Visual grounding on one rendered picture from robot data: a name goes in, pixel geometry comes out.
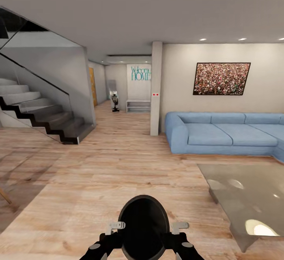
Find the cauldron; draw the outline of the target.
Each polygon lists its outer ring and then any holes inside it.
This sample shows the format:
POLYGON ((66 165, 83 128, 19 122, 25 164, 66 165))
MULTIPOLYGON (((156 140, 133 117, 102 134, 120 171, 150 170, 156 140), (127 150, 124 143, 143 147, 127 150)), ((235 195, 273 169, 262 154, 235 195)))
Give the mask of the cauldron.
POLYGON ((170 233, 167 213, 162 204, 149 195, 130 199, 118 217, 125 223, 122 251, 128 260, 158 260, 166 250, 159 233, 170 233))

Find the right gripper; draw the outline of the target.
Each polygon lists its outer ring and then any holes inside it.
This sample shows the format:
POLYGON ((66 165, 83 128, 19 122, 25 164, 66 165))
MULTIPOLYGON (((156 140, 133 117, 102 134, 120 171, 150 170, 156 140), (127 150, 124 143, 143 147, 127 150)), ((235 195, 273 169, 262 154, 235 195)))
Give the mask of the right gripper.
MULTIPOLYGON (((173 249, 174 251, 174 243, 177 239, 185 239, 187 240, 186 233, 180 232, 178 235, 174 235, 170 233, 159 233, 160 234, 160 242, 164 244, 164 248, 166 250, 173 249)), ((175 251, 174 251, 175 252, 175 251)))

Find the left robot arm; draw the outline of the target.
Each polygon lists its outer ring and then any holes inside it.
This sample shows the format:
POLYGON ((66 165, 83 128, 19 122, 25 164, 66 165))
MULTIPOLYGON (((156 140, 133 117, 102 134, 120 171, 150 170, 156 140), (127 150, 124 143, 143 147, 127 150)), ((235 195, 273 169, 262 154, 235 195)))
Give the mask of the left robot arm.
POLYGON ((125 238, 125 231, 114 233, 113 230, 124 229, 124 222, 107 222, 106 231, 99 236, 99 241, 88 248, 80 260, 107 260, 113 249, 121 249, 125 238))

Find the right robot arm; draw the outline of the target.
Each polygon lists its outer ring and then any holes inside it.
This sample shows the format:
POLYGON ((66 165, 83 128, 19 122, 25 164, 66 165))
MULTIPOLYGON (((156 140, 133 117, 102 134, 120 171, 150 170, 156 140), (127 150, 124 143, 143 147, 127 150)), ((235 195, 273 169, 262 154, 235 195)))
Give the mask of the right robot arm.
POLYGON ((179 232, 179 229, 187 229, 190 224, 187 221, 177 221, 171 224, 172 232, 159 233, 160 242, 164 244, 166 250, 173 249, 176 254, 176 260, 204 260, 194 245, 187 241, 186 233, 179 232))

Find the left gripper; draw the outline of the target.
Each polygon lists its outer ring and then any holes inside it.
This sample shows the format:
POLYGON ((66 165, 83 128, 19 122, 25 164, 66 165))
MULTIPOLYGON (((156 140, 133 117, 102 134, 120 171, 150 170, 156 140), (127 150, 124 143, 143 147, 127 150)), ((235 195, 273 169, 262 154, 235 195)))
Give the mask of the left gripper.
POLYGON ((100 236, 99 236, 99 241, 102 241, 102 240, 108 240, 110 242, 110 245, 111 245, 111 251, 113 249, 121 249, 122 248, 122 243, 124 242, 124 238, 125 238, 125 231, 122 233, 113 233, 111 235, 105 235, 105 233, 102 233, 100 236))

